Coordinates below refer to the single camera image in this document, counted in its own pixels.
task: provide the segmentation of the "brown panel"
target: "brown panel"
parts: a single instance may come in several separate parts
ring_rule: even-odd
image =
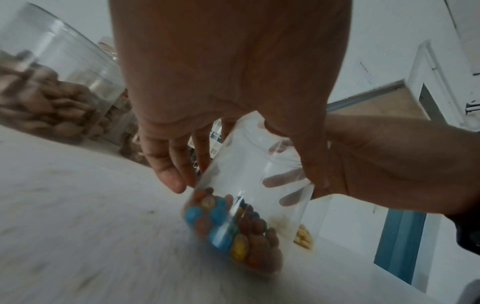
[[[340,109],[334,113],[343,115],[384,115],[427,119],[420,103],[407,88],[372,98],[368,101]]]

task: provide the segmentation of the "black wristband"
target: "black wristband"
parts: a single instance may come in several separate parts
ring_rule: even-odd
[[[480,255],[480,204],[464,214],[447,217],[455,223],[459,246]]]

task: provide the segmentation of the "table surface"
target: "table surface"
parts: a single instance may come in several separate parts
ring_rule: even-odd
[[[437,303],[346,249],[294,246],[282,273],[220,259],[149,168],[0,127],[1,303]]]

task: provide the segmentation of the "ceiling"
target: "ceiling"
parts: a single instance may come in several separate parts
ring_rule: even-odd
[[[473,74],[480,74],[480,1],[445,0]]]

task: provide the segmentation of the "countertop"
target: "countertop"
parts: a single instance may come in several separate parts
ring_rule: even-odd
[[[0,127],[0,303],[437,303],[321,239],[251,274],[192,235],[189,193],[114,150]]]

